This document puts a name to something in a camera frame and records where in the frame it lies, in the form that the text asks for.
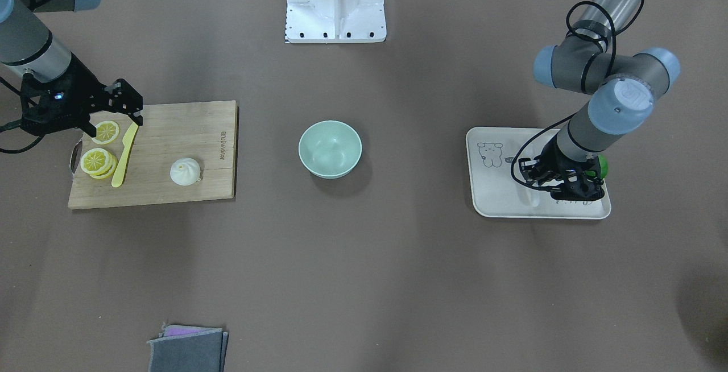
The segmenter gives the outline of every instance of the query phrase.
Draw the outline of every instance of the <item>bear drawing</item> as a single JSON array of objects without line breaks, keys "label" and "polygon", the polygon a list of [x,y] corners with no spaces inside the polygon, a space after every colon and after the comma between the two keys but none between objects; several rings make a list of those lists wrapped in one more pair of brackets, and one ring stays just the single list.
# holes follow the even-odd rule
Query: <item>bear drawing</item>
[{"label": "bear drawing", "polygon": [[503,164],[501,160],[503,143],[479,143],[478,151],[486,167],[501,167]]}]

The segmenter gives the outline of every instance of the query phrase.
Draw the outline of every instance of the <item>gray table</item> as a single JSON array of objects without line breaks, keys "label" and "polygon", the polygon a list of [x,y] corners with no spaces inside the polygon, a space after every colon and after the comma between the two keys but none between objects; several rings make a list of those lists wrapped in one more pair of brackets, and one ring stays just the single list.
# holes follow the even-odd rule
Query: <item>gray table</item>
[{"label": "gray table", "polygon": [[[611,217],[471,205],[470,128],[546,126],[588,99],[531,77],[578,1],[386,0],[387,42],[356,46],[284,44],[286,0],[41,15],[147,104],[237,100],[237,197],[71,212],[79,133],[0,156],[0,370],[145,370],[163,322],[229,330],[229,371],[725,367],[728,0],[647,0],[619,40],[669,48],[684,71],[610,149]],[[327,118],[364,142],[341,180],[296,152]]]}]

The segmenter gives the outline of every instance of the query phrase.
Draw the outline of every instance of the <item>green object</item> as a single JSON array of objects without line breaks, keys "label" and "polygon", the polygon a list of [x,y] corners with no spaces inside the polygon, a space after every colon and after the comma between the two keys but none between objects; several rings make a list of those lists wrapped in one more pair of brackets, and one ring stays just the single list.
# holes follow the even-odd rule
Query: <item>green object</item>
[{"label": "green object", "polygon": [[362,155],[359,134],[346,123],[322,121],[308,128],[299,141],[299,157],[314,175],[338,179],[351,172]]},{"label": "green object", "polygon": [[[606,177],[607,174],[609,174],[609,163],[606,161],[606,157],[601,156],[601,154],[598,156],[599,159],[599,170],[601,170],[601,175],[599,178],[602,180],[604,177]],[[590,177],[594,177],[596,175],[595,172],[585,172],[586,175]]]}]

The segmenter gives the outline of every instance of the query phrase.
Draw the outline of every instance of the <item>white tray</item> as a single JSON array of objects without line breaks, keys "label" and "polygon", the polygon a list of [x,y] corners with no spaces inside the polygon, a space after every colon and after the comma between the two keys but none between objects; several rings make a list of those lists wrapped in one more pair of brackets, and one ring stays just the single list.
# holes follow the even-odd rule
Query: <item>white tray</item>
[{"label": "white tray", "polygon": [[[516,129],[510,127],[474,127],[468,131],[465,142],[468,147],[470,188],[473,206],[485,217],[498,218],[566,218],[601,220],[609,216],[611,201],[604,188],[604,198],[598,201],[557,201],[545,191],[530,190],[510,177],[511,163],[518,171],[516,152],[541,129]],[[532,142],[521,158],[538,156],[544,145],[559,131],[553,129]]]}]

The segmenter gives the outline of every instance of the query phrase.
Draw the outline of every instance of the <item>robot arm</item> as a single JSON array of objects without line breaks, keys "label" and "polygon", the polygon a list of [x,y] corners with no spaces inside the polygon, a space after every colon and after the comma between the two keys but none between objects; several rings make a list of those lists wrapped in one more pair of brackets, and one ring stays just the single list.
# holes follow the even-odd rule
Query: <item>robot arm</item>
[{"label": "robot arm", "polygon": [[[2,130],[20,127],[42,136],[80,128],[95,137],[89,114],[100,110],[125,113],[141,125],[141,95],[123,79],[101,84],[29,9],[41,1],[0,0],[0,61],[22,78],[23,107],[22,118]],[[96,6],[98,0],[53,0],[39,8],[77,11]]]},{"label": "robot arm", "polygon": [[536,81],[593,95],[535,160],[518,160],[529,186],[559,182],[540,188],[554,199],[603,198],[599,154],[642,125],[680,74],[678,59],[663,48],[617,56],[611,46],[613,53],[606,53],[640,0],[593,2],[584,3],[590,6],[564,42],[541,50],[533,64]]}]

